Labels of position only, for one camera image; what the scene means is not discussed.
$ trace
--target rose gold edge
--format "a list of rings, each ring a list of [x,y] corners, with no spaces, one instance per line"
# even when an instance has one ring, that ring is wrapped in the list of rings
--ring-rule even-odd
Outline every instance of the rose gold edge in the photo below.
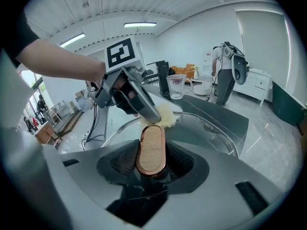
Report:
[[[162,149],[162,161],[161,161],[161,164],[160,166],[155,169],[154,171],[145,171],[141,166],[140,166],[140,154],[141,154],[141,151],[142,151],[142,142],[143,142],[143,138],[144,138],[144,133],[145,133],[145,130],[148,129],[149,127],[152,127],[152,126],[157,126],[160,128],[161,130],[161,149]],[[151,176],[151,177],[155,177],[157,176],[160,172],[162,172],[162,170],[165,168],[166,166],[166,150],[165,150],[165,131],[164,131],[164,128],[162,128],[161,126],[159,125],[149,125],[147,127],[145,127],[142,131],[142,135],[141,135],[141,144],[140,144],[140,149],[139,149],[139,152],[138,152],[138,158],[137,158],[137,164],[136,164],[136,167],[137,167],[137,170],[145,175],[145,176]]]

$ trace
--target orange chair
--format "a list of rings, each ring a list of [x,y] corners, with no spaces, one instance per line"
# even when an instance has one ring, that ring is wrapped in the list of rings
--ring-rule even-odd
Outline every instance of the orange chair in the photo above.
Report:
[[[193,66],[194,64],[187,64],[185,68],[173,66],[171,69],[173,69],[176,74],[185,74],[188,79],[191,79],[194,76]]]

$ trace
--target red object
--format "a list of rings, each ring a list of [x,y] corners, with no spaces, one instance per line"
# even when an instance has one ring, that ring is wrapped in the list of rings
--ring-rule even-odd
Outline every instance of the red object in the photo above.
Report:
[[[38,122],[35,118],[33,118],[33,125],[34,125],[34,127],[38,126]]]

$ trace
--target yellow sponge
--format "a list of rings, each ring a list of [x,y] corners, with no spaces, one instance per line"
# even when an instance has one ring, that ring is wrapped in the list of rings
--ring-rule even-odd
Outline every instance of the yellow sponge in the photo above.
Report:
[[[157,122],[155,124],[162,126],[163,128],[168,128],[171,126],[174,126],[176,123],[176,120],[178,117],[176,117],[170,106],[167,103],[162,103],[159,106],[155,107],[158,111],[158,113],[161,116],[161,120],[160,122]],[[151,125],[152,123],[147,121],[144,117],[141,116],[140,120],[139,120],[142,128],[145,128],[148,125]]]

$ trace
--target white ceiling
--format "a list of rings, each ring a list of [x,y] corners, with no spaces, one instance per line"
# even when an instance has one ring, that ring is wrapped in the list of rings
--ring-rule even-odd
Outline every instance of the white ceiling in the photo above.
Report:
[[[172,25],[212,7],[243,1],[274,0],[31,0],[25,14],[41,38],[60,44],[80,33],[71,50],[130,34],[159,35]],[[126,22],[157,22],[151,28],[124,28]]]

